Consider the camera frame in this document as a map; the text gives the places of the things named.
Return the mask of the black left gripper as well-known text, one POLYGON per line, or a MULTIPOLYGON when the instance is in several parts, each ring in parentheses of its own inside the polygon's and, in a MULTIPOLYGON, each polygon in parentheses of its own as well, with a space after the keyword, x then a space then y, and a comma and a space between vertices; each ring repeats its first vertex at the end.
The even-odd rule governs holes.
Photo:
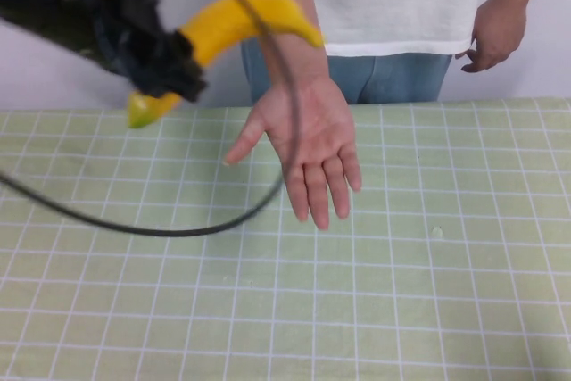
POLYGON ((95 28, 102 51, 143 94, 168 93, 197 103, 207 87, 194 45, 179 30, 166 29, 160 0, 99 0, 95 28))

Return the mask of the person's right hand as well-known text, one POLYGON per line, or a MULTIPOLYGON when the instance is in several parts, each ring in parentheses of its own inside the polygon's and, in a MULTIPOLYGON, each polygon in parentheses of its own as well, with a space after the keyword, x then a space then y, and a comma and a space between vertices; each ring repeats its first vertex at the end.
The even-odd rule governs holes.
POLYGON ((354 121, 329 77, 300 79, 296 89, 299 126, 291 122, 286 85, 275 84, 254 104, 225 163, 239 163, 267 135, 283 165, 294 159, 285 185, 295 217, 301 222, 313 219, 318 229, 326 230, 329 206, 338 218, 347 218, 350 192, 362 186, 354 121))

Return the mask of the person's left hand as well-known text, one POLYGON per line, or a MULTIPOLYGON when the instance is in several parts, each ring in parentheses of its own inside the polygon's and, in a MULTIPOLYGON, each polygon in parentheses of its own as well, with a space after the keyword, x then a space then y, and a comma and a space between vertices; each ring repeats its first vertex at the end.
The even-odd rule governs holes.
POLYGON ((486 0, 476 12, 472 32, 474 47, 456 55, 466 56, 466 73, 489 70, 506 61, 520 46, 526 28, 526 4, 486 0))

